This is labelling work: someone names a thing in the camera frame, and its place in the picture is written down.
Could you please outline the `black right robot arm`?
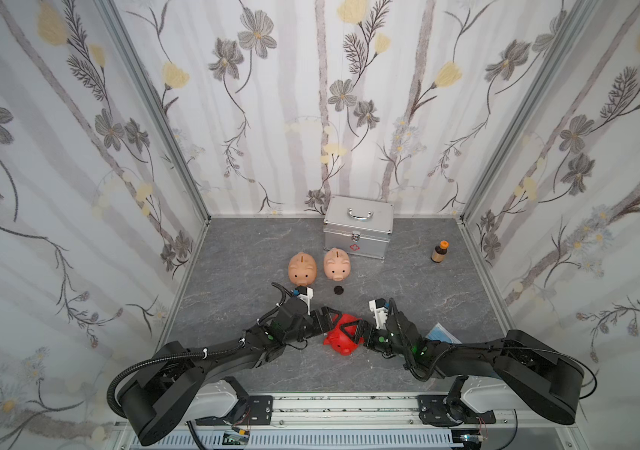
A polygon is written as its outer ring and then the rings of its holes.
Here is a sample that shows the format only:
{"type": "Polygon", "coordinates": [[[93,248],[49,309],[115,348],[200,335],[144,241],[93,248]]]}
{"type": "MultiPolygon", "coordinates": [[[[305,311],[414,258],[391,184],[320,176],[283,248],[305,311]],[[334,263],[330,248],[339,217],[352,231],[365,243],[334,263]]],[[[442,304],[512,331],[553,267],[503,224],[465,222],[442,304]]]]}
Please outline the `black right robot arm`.
{"type": "Polygon", "coordinates": [[[388,301],[385,328],[365,320],[341,324],[339,331],[355,344],[404,358],[415,380],[475,376],[504,382],[530,410],[555,424],[575,423],[590,368],[557,352],[531,335],[511,329],[505,337],[481,343],[453,343],[423,337],[415,324],[388,301]]]}

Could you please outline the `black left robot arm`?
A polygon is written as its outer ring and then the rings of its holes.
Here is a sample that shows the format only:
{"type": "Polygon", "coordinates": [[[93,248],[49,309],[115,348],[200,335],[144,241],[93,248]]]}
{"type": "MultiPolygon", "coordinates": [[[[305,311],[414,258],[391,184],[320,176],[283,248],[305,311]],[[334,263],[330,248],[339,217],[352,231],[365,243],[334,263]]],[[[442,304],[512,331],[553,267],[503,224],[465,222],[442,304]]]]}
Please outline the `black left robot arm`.
{"type": "Polygon", "coordinates": [[[151,446],[173,431],[204,384],[259,368],[287,347],[328,333],[340,322],[340,311],[311,310],[299,294],[278,283],[273,286],[282,295],[280,302],[237,339],[202,348],[185,348],[172,341],[111,380],[107,404],[129,421],[140,444],[151,446]]]}

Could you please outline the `red piggy bank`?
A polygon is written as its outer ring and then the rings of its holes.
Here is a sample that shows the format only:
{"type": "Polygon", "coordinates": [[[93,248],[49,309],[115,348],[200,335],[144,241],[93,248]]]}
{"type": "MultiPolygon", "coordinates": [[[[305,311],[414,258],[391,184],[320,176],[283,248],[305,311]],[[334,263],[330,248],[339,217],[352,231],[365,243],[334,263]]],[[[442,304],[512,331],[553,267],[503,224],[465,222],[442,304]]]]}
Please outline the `red piggy bank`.
{"type": "Polygon", "coordinates": [[[350,356],[364,343],[361,335],[357,334],[359,318],[352,315],[343,315],[338,319],[336,326],[324,339],[325,346],[329,346],[333,351],[341,356],[350,356]]]}

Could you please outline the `pink piggy bank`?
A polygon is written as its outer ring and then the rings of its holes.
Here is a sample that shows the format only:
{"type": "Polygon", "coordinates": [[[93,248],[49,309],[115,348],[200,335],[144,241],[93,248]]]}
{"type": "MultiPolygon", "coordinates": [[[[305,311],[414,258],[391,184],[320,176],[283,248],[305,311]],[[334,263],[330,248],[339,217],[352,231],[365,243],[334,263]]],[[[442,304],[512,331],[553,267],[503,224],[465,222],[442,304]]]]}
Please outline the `pink piggy bank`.
{"type": "Polygon", "coordinates": [[[351,274],[351,261],[346,251],[333,247],[324,258],[325,276],[331,281],[342,282],[351,274]]]}
{"type": "Polygon", "coordinates": [[[299,252],[288,264],[288,278],[295,286],[310,286],[317,278],[317,264],[312,255],[299,252]]]}

